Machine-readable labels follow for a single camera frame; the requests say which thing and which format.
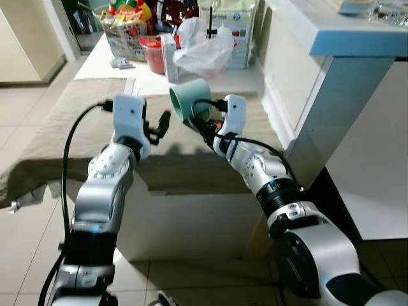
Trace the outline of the green ceramic mug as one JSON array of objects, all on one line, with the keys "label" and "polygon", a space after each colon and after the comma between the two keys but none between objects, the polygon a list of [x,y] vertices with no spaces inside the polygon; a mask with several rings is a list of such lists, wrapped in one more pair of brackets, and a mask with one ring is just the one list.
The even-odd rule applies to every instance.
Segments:
[{"label": "green ceramic mug", "polygon": [[176,117],[188,128],[197,131],[196,122],[210,119],[209,101],[213,100],[207,81],[198,78],[184,84],[174,85],[170,89],[171,103]]}]

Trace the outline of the small blister pack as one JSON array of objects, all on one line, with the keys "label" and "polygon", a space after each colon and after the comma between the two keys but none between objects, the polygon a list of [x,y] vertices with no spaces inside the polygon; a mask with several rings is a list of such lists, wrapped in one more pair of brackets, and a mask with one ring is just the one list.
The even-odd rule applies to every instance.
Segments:
[{"label": "small blister pack", "polygon": [[111,59],[110,66],[112,69],[134,69],[134,64],[123,57],[115,57]]}]

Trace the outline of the red instant noodle cup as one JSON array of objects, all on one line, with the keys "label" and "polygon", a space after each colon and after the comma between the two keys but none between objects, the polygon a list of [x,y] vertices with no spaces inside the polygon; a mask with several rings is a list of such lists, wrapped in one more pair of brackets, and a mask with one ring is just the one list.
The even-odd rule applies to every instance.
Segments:
[{"label": "red instant noodle cup", "polygon": [[164,74],[165,63],[161,39],[157,36],[142,36],[139,38],[139,44],[143,47],[146,63],[153,73]]}]

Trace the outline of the white plastic bag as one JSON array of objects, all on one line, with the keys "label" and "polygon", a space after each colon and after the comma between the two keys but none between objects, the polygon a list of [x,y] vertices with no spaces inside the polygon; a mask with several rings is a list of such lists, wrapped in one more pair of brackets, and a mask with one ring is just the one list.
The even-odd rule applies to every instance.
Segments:
[{"label": "white plastic bag", "polygon": [[173,61],[179,68],[204,78],[226,70],[235,41],[232,31],[224,24],[212,38],[207,38],[206,23],[191,17],[182,21],[176,33],[180,37],[180,50],[174,53]]}]

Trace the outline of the beige tablecloth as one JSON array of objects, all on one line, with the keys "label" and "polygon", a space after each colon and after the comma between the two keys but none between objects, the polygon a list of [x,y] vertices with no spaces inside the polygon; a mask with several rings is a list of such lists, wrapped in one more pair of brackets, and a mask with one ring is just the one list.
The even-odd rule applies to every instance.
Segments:
[{"label": "beige tablecloth", "polygon": [[[64,144],[69,148],[69,177],[84,181],[91,158],[113,136],[113,117],[91,105],[124,91],[122,78],[91,78],[70,82],[22,154],[0,171],[0,208],[11,206],[38,187],[61,177]],[[171,114],[169,128],[137,173],[150,191],[171,195],[245,194],[247,187],[227,160],[219,157],[198,132]]]}]

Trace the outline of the dark red snack bag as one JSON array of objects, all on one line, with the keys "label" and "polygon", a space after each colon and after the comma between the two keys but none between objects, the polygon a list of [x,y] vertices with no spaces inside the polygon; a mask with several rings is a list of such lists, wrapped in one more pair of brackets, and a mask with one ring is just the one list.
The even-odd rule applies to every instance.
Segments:
[{"label": "dark red snack bag", "polygon": [[171,33],[186,18],[198,17],[198,0],[156,0],[154,13],[157,31]]}]

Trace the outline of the white box green print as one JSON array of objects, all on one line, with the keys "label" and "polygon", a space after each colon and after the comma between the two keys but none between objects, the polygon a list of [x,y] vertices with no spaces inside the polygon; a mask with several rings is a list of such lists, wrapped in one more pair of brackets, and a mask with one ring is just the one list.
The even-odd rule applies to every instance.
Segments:
[{"label": "white box green print", "polygon": [[232,35],[234,47],[227,69],[245,69],[249,65],[252,27],[258,0],[196,0],[199,17],[207,23],[209,36],[224,32]]}]

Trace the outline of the beige door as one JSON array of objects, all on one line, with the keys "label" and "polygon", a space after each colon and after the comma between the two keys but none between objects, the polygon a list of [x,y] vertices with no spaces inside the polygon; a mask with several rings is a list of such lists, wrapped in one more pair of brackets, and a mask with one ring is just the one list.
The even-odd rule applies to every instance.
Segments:
[{"label": "beige door", "polygon": [[49,84],[64,64],[44,0],[0,0],[0,84]]}]

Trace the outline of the white counter blue worktop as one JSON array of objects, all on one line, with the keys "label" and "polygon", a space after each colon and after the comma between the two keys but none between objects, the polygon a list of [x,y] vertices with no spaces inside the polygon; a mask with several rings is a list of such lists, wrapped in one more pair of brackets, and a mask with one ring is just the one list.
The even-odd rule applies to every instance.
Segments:
[{"label": "white counter blue worktop", "polygon": [[329,174],[365,240],[408,237],[408,30],[263,0],[263,109],[300,182]]}]

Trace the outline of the clear drinking glass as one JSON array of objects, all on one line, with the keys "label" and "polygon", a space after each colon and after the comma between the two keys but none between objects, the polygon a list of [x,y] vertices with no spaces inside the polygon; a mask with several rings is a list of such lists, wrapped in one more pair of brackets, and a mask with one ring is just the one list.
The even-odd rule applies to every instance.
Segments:
[{"label": "clear drinking glass", "polygon": [[408,0],[372,0],[369,20],[408,26]]}]

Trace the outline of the teal dish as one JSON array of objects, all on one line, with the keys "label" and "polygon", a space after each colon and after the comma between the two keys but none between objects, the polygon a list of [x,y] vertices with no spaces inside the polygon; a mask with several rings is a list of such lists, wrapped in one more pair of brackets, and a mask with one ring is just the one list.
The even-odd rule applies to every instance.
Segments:
[{"label": "teal dish", "polygon": [[339,4],[338,13],[341,15],[363,15],[367,14],[372,6],[373,0],[336,0]]}]

